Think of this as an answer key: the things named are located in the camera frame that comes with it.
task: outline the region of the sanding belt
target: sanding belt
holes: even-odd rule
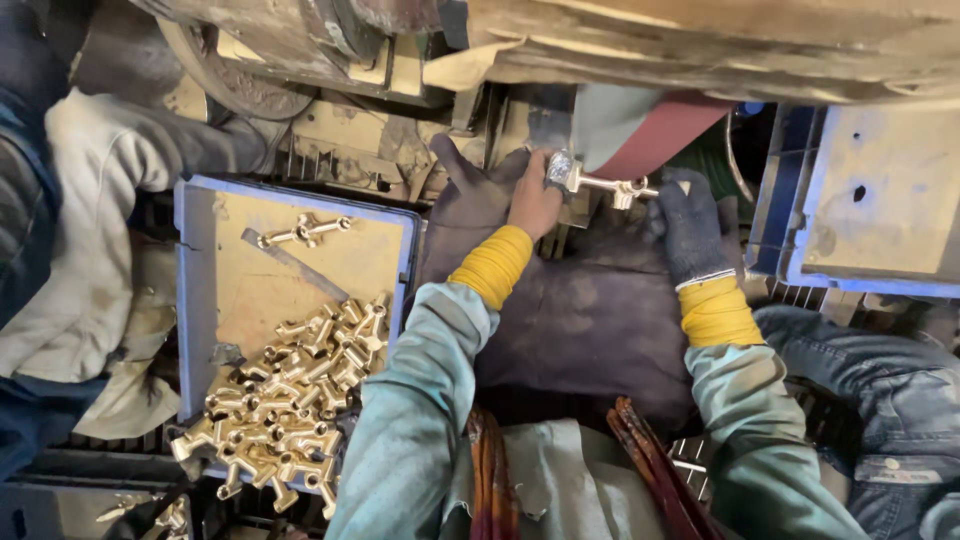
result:
[[[614,180],[646,176],[676,156],[733,105],[694,90],[666,92],[620,149],[586,172]]]

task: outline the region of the yellow cloth wrap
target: yellow cloth wrap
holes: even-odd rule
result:
[[[680,326],[690,339],[690,347],[763,343],[747,307],[747,297],[733,276],[680,289],[680,311],[684,316]]]
[[[520,227],[505,225],[467,255],[448,282],[463,283],[499,311],[530,262],[534,241]]]

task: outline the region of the blue knit glove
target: blue knit glove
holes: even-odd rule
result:
[[[689,185],[689,194],[682,184]],[[666,235],[670,276],[677,290],[696,282],[735,276],[724,256],[710,184],[689,169],[663,169],[660,197],[647,207],[647,231]]]

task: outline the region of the pile of brass fittings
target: pile of brass fittings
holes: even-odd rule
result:
[[[159,495],[152,497],[118,495],[117,497],[120,498],[120,502],[101,512],[97,516],[97,523],[111,522],[133,510],[138,504],[162,499]],[[183,497],[177,497],[166,509],[160,512],[159,516],[156,516],[156,521],[154,521],[154,528],[169,531],[167,540],[187,540],[189,534],[186,526],[186,500]]]
[[[203,445],[216,447],[228,466],[217,497],[240,492],[243,470],[257,489],[273,485],[277,512],[297,501],[285,482],[303,473],[303,484],[324,498],[329,519],[336,509],[330,483],[342,437],[333,420],[351,406],[349,390],[381,364],[387,311],[387,295],[381,294],[363,308],[350,299],[281,323],[279,339],[239,368],[242,377],[207,396],[203,420],[171,443],[174,457],[183,461]]]
[[[348,217],[321,222],[317,221],[312,213],[302,213],[297,216],[297,225],[293,229],[261,234],[256,238],[256,244],[260,246],[260,249],[267,249],[283,242],[294,241],[308,248],[315,248],[321,244],[324,233],[332,231],[345,233],[350,230],[350,225],[351,222]]]

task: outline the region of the teal sleeve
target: teal sleeve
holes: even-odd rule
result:
[[[473,404],[473,359],[498,322],[466,285],[420,288],[386,369],[361,387],[363,411],[324,538],[437,537]]]
[[[868,538],[820,484],[804,412],[786,393],[773,349],[691,347],[685,361],[715,449],[708,473],[717,520],[747,540]]]

